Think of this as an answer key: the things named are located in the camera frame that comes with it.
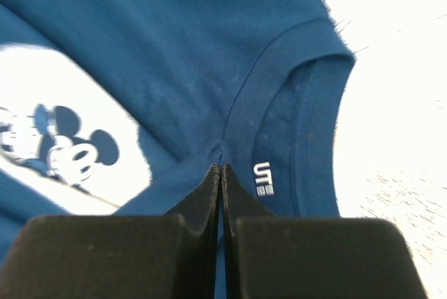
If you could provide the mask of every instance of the white background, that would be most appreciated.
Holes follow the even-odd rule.
[[[358,58],[335,143],[342,216],[397,224],[447,298],[447,0],[326,2]]]

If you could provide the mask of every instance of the t-shirt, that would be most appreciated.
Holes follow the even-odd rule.
[[[0,24],[0,261],[32,217],[163,214],[212,163],[279,216],[338,216],[354,61],[321,0],[0,0]]]

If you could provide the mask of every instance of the mickey mouse graphic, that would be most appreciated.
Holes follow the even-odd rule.
[[[100,163],[116,163],[119,150],[109,133],[98,129],[84,139],[76,136],[79,129],[79,117],[64,106],[48,110],[40,104],[26,117],[0,107],[0,143],[5,156],[88,193],[82,183]]]

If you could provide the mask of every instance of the mickey mouse ear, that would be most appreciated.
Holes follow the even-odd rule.
[[[118,161],[119,150],[113,137],[103,130],[96,130],[92,133],[90,142],[98,150],[97,163],[110,166]]]
[[[47,133],[47,127],[50,124],[50,116],[47,108],[39,104],[34,110],[34,125],[36,126],[38,132],[42,135]]]
[[[79,117],[70,108],[58,105],[54,108],[54,117],[60,135],[74,137],[80,127]]]

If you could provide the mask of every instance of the blue fabric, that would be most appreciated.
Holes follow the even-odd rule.
[[[354,60],[321,0],[0,0],[0,23],[0,45],[62,52],[137,121],[152,182],[116,214],[163,214],[228,162],[275,214],[338,216],[332,136]],[[30,216],[64,212],[32,193],[0,176],[0,258]]]

